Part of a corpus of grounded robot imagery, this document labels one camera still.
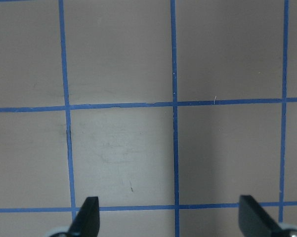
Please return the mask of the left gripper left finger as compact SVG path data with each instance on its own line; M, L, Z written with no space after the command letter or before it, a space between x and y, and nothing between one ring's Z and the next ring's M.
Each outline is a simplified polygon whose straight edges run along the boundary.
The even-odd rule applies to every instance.
M87 197L68 228L55 228L46 237L97 237L100 229L98 197Z

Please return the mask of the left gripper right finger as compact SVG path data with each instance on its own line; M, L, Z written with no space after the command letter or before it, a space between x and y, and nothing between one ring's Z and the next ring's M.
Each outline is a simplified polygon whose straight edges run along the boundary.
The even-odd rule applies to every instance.
M251 195L239 196L238 226L245 237L297 237L297 226L277 223Z

